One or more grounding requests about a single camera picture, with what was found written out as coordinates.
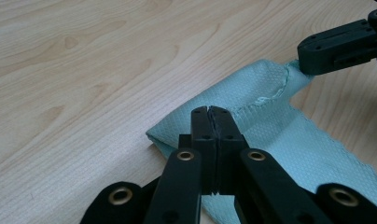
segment wooden surface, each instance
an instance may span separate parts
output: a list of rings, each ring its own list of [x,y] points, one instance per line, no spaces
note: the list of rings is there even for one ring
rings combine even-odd
[[[0,0],[0,223],[78,223],[107,185],[145,185],[165,164],[145,131],[165,115],[248,63],[297,58],[304,37],[375,8]],[[316,77],[292,104],[377,170],[376,62]]]

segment cloth fold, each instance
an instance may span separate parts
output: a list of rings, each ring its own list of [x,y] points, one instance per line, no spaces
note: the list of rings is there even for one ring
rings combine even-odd
[[[261,60],[238,70],[178,107],[147,131],[168,157],[178,135],[190,133],[190,111],[203,105],[228,109],[249,146],[271,153],[301,187],[315,192],[325,183],[357,190],[377,205],[377,174],[332,139],[289,99],[308,85],[299,62],[284,65]],[[240,223],[232,196],[202,196],[202,206],[216,223]]]

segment wooden table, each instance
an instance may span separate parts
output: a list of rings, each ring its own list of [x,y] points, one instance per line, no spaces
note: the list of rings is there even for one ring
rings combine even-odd
[[[78,223],[101,189],[165,159],[145,131],[259,59],[367,18],[371,0],[0,0],[0,223]],[[292,100],[377,170],[377,62]],[[203,223],[209,218],[202,216]]]

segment light blue towel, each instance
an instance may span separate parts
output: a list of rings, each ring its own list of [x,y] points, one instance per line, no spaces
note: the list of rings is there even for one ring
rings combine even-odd
[[[249,146],[271,153],[303,188],[324,183],[357,190],[377,204],[377,174],[343,145],[317,129],[288,100],[311,82],[298,62],[258,61],[233,73],[186,102],[147,132],[165,157],[177,149],[178,136],[190,133],[190,111],[202,105],[228,109]],[[203,196],[216,223],[240,223],[232,196]]]

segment textured fabric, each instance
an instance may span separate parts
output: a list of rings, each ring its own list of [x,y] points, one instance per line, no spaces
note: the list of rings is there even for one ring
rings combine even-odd
[[[311,79],[300,72],[297,61],[252,63],[177,108],[147,136],[168,157],[177,148],[178,135],[190,133],[192,109],[224,107],[249,146],[271,153],[301,187],[315,192],[321,184],[339,183],[377,204],[374,170],[289,104]],[[203,196],[202,206],[217,223],[239,223],[232,196]]]

